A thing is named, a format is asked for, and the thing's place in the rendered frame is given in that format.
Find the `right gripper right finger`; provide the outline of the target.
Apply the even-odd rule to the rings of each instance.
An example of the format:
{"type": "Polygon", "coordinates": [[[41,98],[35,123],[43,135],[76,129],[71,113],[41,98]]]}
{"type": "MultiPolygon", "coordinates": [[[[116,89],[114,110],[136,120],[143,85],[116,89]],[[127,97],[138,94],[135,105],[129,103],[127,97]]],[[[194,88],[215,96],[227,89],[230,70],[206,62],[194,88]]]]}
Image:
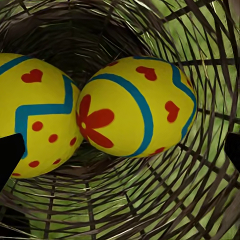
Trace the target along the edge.
{"type": "Polygon", "coordinates": [[[223,150],[240,172],[240,134],[228,133],[223,150]]]}

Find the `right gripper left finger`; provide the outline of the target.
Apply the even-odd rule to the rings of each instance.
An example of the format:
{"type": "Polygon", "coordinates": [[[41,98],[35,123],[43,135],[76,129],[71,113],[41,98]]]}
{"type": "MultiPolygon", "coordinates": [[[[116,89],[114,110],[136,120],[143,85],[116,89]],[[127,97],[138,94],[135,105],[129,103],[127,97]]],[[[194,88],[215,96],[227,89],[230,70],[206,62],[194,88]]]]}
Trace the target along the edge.
{"type": "Polygon", "coordinates": [[[21,133],[0,138],[0,192],[26,152],[21,133]]]}

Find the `wicker basket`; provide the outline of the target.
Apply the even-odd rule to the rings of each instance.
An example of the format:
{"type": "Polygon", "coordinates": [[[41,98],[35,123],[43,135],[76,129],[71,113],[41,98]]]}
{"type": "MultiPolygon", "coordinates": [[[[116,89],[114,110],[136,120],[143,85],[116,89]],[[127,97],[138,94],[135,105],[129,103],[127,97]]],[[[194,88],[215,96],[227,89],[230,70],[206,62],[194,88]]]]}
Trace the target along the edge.
{"type": "MultiPolygon", "coordinates": [[[[126,160],[125,157],[110,155],[108,153],[105,158],[96,161],[86,162],[85,160],[77,159],[77,157],[80,156],[79,154],[73,154],[68,161],[64,162],[61,166],[55,168],[54,170],[51,170],[48,173],[36,177],[29,177],[29,179],[16,178],[14,180],[14,187],[11,188],[11,192],[8,192],[6,190],[2,190],[0,192],[0,205],[2,205],[2,208],[0,210],[0,227],[4,227],[25,234],[27,236],[30,236],[30,238],[0,236],[0,239],[7,238],[20,240],[48,240],[49,233],[66,233],[72,235],[55,238],[53,240],[67,240],[88,235],[91,235],[91,240],[128,240],[130,237],[136,235],[137,233],[140,233],[140,236],[136,238],[137,240],[149,240],[150,238],[154,237],[155,235],[165,230],[164,233],[157,240],[169,240],[174,236],[178,235],[179,233],[180,235],[175,240],[181,240],[190,230],[196,227],[198,233],[190,237],[188,240],[201,240],[202,238],[205,238],[205,240],[221,240],[221,238],[232,228],[232,226],[234,226],[234,223],[238,219],[240,219],[240,211],[236,215],[234,215],[238,208],[240,208],[240,182],[238,181],[240,172],[236,168],[232,176],[227,173],[228,167],[232,161],[230,160],[228,155],[226,156],[226,160],[221,168],[218,168],[216,166],[218,157],[220,156],[220,153],[225,145],[227,138],[226,136],[224,138],[224,141],[220,145],[224,121],[228,121],[227,131],[228,134],[233,133],[235,124],[240,125],[240,118],[237,117],[237,104],[239,100],[240,90],[240,48],[236,43],[236,37],[234,33],[235,28],[238,34],[240,35],[240,28],[237,27],[236,23],[231,17],[232,15],[230,12],[228,0],[218,0],[219,5],[225,12],[228,29],[225,27],[225,25],[223,24],[223,22],[216,13],[214,7],[215,0],[181,0],[183,3],[186,4],[186,6],[185,7],[181,6],[180,9],[178,9],[177,11],[173,11],[173,9],[170,7],[170,3],[166,2],[165,0],[161,0],[170,10],[170,14],[167,17],[164,17],[164,15],[160,12],[160,10],[156,7],[152,0],[121,0],[122,4],[118,3],[118,0],[110,0],[112,1],[112,4],[109,4],[105,0],[65,0],[63,2],[56,1],[57,0],[48,1],[0,0],[0,53],[4,52],[7,53],[8,48],[11,47],[13,53],[39,59],[39,57],[43,53],[51,51],[52,49],[59,49],[57,51],[51,52],[48,56],[40,60],[43,62],[46,61],[46,63],[48,64],[50,64],[49,62],[60,53],[62,55],[72,54],[69,55],[68,58],[74,57],[74,59],[65,61],[65,63],[71,64],[68,64],[66,66],[58,66],[57,69],[62,71],[67,67],[75,68],[75,66],[77,66],[77,63],[88,63],[88,66],[87,68],[84,68],[85,72],[83,73],[76,73],[72,71],[72,73],[66,74],[66,72],[64,72],[70,78],[73,76],[82,77],[73,79],[74,81],[80,82],[78,86],[82,90],[84,84],[88,82],[88,79],[90,79],[91,76],[96,74],[94,71],[89,69],[90,65],[92,65],[97,71],[104,68],[104,65],[101,64],[96,59],[94,59],[93,57],[99,58],[101,61],[105,63],[105,65],[107,65],[107,63],[95,53],[95,50],[99,50],[101,53],[109,57],[111,59],[111,61],[109,61],[110,63],[115,61],[115,59],[110,54],[103,51],[101,48],[97,47],[99,42],[87,40],[84,38],[97,39],[98,41],[104,38],[110,38],[116,42],[121,43],[124,49],[127,49],[134,56],[154,57],[156,55],[153,53],[153,48],[151,48],[148,45],[147,40],[145,40],[144,37],[142,36],[146,35],[148,38],[150,38],[149,35],[151,35],[153,38],[155,38],[156,48],[158,49],[159,56],[162,59],[164,58],[159,47],[159,44],[161,44],[162,48],[164,49],[165,57],[168,62],[169,58],[166,48],[168,48],[168,50],[171,52],[171,55],[174,58],[173,64],[175,66],[178,66],[183,72],[185,72],[184,66],[188,66],[190,72],[189,80],[194,87],[197,97],[196,122],[198,118],[198,113],[202,112],[201,126],[196,132],[190,146],[186,146],[186,144],[188,142],[188,137],[191,131],[187,133],[185,139],[182,142],[179,142],[178,144],[175,145],[174,150],[172,150],[169,155],[167,155],[169,150],[163,152],[162,161],[156,168],[153,168],[152,166],[154,165],[153,161],[158,157],[157,154],[148,157],[141,157],[136,164],[131,165],[136,160],[136,158],[133,158],[130,160],[126,168],[121,171],[118,171],[118,167],[125,162],[126,160]],[[33,3],[24,3],[31,1],[33,1],[33,3]],[[13,11],[16,5],[22,10],[21,11],[18,10],[13,15],[11,15],[10,13],[13,11]],[[200,10],[200,7],[202,6],[206,6],[207,9],[212,14],[215,23],[215,30],[210,24],[210,22],[206,19],[202,11],[200,10]],[[40,7],[47,8],[40,9],[36,12],[31,11],[34,8],[40,7]],[[129,18],[129,20],[124,18],[116,9],[121,10],[129,18]],[[199,42],[196,35],[197,26],[194,23],[192,13],[196,16],[196,18],[203,26],[205,42],[208,45],[211,59],[204,57],[205,52],[199,46],[199,42]],[[183,23],[181,19],[182,15],[187,15],[187,17],[190,19],[195,34],[195,38],[192,36],[188,28],[183,23]],[[190,48],[190,52],[192,55],[192,60],[187,59],[184,50],[185,61],[181,61],[180,53],[175,45],[175,39],[172,36],[170,28],[167,29],[166,27],[169,25],[169,22],[174,21],[175,19],[177,19],[183,26],[185,36],[188,41],[188,46],[190,48]],[[98,25],[102,29],[94,28],[83,24],[81,24],[81,26],[89,29],[88,31],[89,33],[97,35],[98,37],[73,31],[75,29],[73,27],[74,23],[73,21],[75,20],[79,21],[96,20],[98,22],[98,25]],[[45,31],[43,33],[40,33],[38,37],[30,41],[29,43],[26,43],[34,35],[36,35],[42,28],[67,23],[70,23],[70,26],[45,31]],[[140,32],[136,31],[134,26],[136,28],[139,28],[140,32]],[[225,35],[231,42],[233,58],[228,58],[226,55],[222,31],[225,33],[225,35]],[[218,45],[219,58],[217,59],[214,58],[213,50],[210,45],[207,33],[218,45]],[[197,59],[196,54],[193,48],[191,47],[191,43],[189,41],[188,36],[190,36],[197,44],[200,53],[200,59],[197,59]],[[20,43],[18,43],[16,47],[12,45],[23,37],[25,38],[20,43]],[[22,49],[34,43],[40,38],[42,38],[40,41],[38,41],[24,53],[21,53],[22,49]],[[61,41],[71,42],[60,43],[61,41]],[[84,60],[76,59],[77,55],[84,58],[84,60]],[[200,79],[204,91],[203,105],[201,105],[201,107],[199,87],[196,88],[195,81],[193,78],[192,66],[195,66],[196,68],[197,78],[200,79]],[[203,84],[199,66],[203,66],[205,73],[205,84],[203,84]],[[210,77],[207,72],[207,66],[213,66],[214,68],[215,77],[213,87],[211,85],[210,77]],[[221,92],[224,95],[217,66],[221,66],[222,73],[224,76],[224,83],[227,85],[232,100],[230,115],[227,114],[225,107],[223,108],[223,113],[219,113],[218,110],[216,110],[217,105],[216,80],[218,80],[221,92]],[[237,70],[234,92],[232,90],[228,66],[235,66],[237,70]],[[210,108],[207,99],[207,82],[212,93],[210,108]],[[208,129],[204,135],[205,120],[207,115],[209,115],[209,124],[208,129]],[[222,119],[222,123],[216,156],[213,160],[213,163],[211,163],[210,161],[208,161],[208,159],[210,154],[210,148],[213,142],[212,135],[214,129],[214,122],[216,118],[222,119]],[[197,150],[194,151],[193,148],[199,133],[200,133],[199,146],[197,150]],[[208,135],[207,150],[205,154],[201,156],[201,150],[203,148],[207,135],[208,135]],[[179,153],[173,159],[170,159],[173,156],[174,152],[176,151],[177,147],[180,147],[179,153]],[[183,151],[185,151],[184,158],[179,164],[177,164],[183,151]],[[191,163],[183,170],[190,156],[193,156],[191,163]],[[167,166],[163,168],[160,171],[160,173],[158,173],[157,170],[168,159],[170,159],[170,161],[168,162],[167,166]],[[165,178],[162,179],[161,177],[162,174],[165,173],[166,169],[170,166],[170,164],[174,160],[175,163],[171,172],[165,178]],[[197,170],[191,176],[189,176],[197,160],[200,161],[200,165],[197,168],[197,170]],[[195,184],[195,186],[189,188],[188,193],[182,199],[179,199],[178,196],[184,191],[184,189],[186,189],[188,185],[194,184],[199,172],[201,171],[204,165],[209,167],[209,171],[195,184]],[[147,171],[151,170],[151,174],[141,181],[139,181],[142,178],[140,177],[128,188],[125,188],[125,185],[132,181],[134,178],[136,178],[146,167],[148,167],[147,171]],[[169,179],[170,176],[178,168],[179,171],[177,173],[176,179],[170,185],[167,185],[165,181],[169,179]],[[123,172],[129,169],[130,171],[126,175],[120,177],[120,175],[123,172]],[[215,181],[207,189],[205,189],[205,186],[209,181],[212,172],[216,172],[217,177],[215,181]],[[173,192],[172,190],[173,186],[178,182],[178,180],[183,176],[184,173],[185,176],[182,180],[180,187],[175,192],[173,192]],[[107,174],[107,176],[103,176],[101,178],[94,178],[96,176],[104,174],[107,174]],[[132,177],[130,178],[130,180],[122,182],[125,178],[131,175],[132,177]],[[118,176],[118,179],[110,183],[104,184],[105,182],[113,179],[116,176],[118,176]],[[154,176],[154,179],[148,184],[148,186],[144,188],[143,192],[136,199],[130,200],[130,197],[132,197],[136,193],[136,191],[138,191],[140,187],[142,187],[143,184],[152,176],[154,176]],[[97,188],[92,189],[89,187],[89,183],[104,180],[105,178],[106,180],[98,184],[96,186],[97,188]],[[215,198],[213,198],[223,179],[226,179],[228,181],[227,186],[215,198]],[[32,186],[28,187],[29,189],[41,190],[49,194],[41,195],[39,193],[36,193],[37,197],[42,197],[49,200],[49,203],[40,201],[37,202],[37,204],[39,205],[47,206],[48,209],[40,209],[34,206],[31,202],[23,200],[14,195],[13,194],[14,192],[17,193],[19,192],[18,190],[16,190],[18,181],[22,183],[31,184],[32,186]],[[159,181],[159,184],[155,187],[155,189],[146,192],[156,181],[159,181]],[[121,182],[121,185],[108,188],[109,186],[117,182],[121,182]],[[192,203],[189,204],[188,206],[185,206],[184,205],[185,200],[190,196],[190,194],[196,189],[196,187],[200,183],[201,185],[192,203]],[[49,186],[51,187],[51,189],[44,188],[40,185],[49,186]],[[76,189],[77,187],[73,185],[85,185],[85,188],[83,189],[83,191],[80,192],[61,191],[55,189],[59,187],[76,189]],[[164,191],[159,196],[151,199],[150,201],[147,201],[153,195],[153,193],[161,186],[164,187],[164,191]],[[120,191],[119,193],[110,194],[113,191],[119,189],[120,187],[123,187],[122,191],[120,191]],[[137,189],[130,196],[128,196],[127,192],[135,187],[137,187],[137,189]],[[227,200],[229,199],[234,189],[239,189],[238,193],[224,208],[227,200]],[[92,195],[105,191],[108,192],[97,198],[91,198],[92,195]],[[207,191],[208,194],[197,216],[194,217],[192,213],[195,210],[197,203],[202,199],[202,197],[207,193],[207,191]],[[160,203],[160,201],[167,194],[169,194],[169,198],[160,203]],[[59,195],[67,195],[68,197],[59,197],[59,195]],[[127,199],[127,204],[121,205],[120,208],[102,217],[101,219],[97,220],[94,219],[94,216],[97,215],[97,213],[93,211],[94,208],[99,207],[101,205],[113,203],[115,201],[111,199],[121,196],[125,196],[125,198],[127,199]],[[145,196],[147,196],[146,199],[138,207],[133,206],[134,203],[141,200],[145,196]],[[93,204],[98,200],[102,199],[106,200],[98,204],[93,204]],[[23,205],[16,204],[12,200],[20,201],[31,207],[25,207],[23,205]],[[55,204],[53,203],[54,200],[73,201],[76,203],[74,203],[73,205],[55,204]],[[163,213],[173,201],[175,201],[175,206],[171,210],[163,213]],[[137,213],[139,210],[141,210],[143,207],[145,207],[151,202],[152,204],[144,212],[137,213]],[[84,207],[74,206],[83,203],[87,203],[87,206],[84,207]],[[150,212],[152,212],[153,210],[159,208],[160,206],[161,208],[159,209],[158,212],[144,219],[141,219],[150,212]],[[7,207],[14,209],[18,212],[21,212],[27,216],[22,217],[5,214],[7,207]],[[53,207],[70,207],[75,209],[70,209],[66,211],[55,211],[52,210],[53,207]],[[128,207],[129,212],[114,215],[128,207]],[[181,208],[181,213],[178,215],[178,217],[172,219],[171,221],[168,221],[170,217],[177,211],[178,208],[181,208]],[[204,228],[200,224],[200,221],[213,209],[214,211],[206,227],[204,228]],[[84,214],[73,213],[81,210],[88,210],[89,222],[51,218],[52,215],[74,215],[74,216],[87,215],[85,213],[84,214]],[[31,213],[47,214],[47,218],[39,218],[31,213]],[[216,234],[213,237],[211,237],[209,235],[209,232],[212,230],[213,225],[222,217],[222,215],[224,215],[224,218],[216,234]],[[43,229],[33,226],[23,227],[16,225],[7,225],[1,222],[4,216],[15,219],[17,220],[17,222],[19,221],[27,225],[30,224],[23,222],[20,219],[45,222],[45,228],[43,229]],[[144,231],[146,227],[153,224],[161,217],[163,217],[163,219],[151,231],[149,232],[144,231]],[[179,229],[173,230],[185,217],[188,217],[189,222],[186,223],[184,226],[180,227],[179,229]],[[95,228],[95,225],[105,222],[108,223],[99,228],[95,228]],[[50,223],[58,223],[70,226],[50,230],[50,223]],[[108,232],[107,234],[99,238],[96,238],[97,234],[107,229],[110,229],[113,226],[116,226],[120,223],[123,224],[113,229],[112,231],[108,232]],[[89,231],[84,232],[66,231],[88,226],[90,226],[89,231]],[[28,234],[16,228],[43,231],[43,238],[33,237],[32,234],[28,234]]],[[[230,0],[230,2],[240,15],[240,0],[230,0]]],[[[117,56],[120,56],[121,59],[124,58],[121,51],[117,50],[110,43],[109,46],[117,53],[117,56]]],[[[86,150],[90,146],[91,144],[86,139],[83,139],[81,145],[77,150],[86,150]]],[[[240,228],[237,230],[237,233],[235,234],[232,240],[240,240],[240,228]]]]}

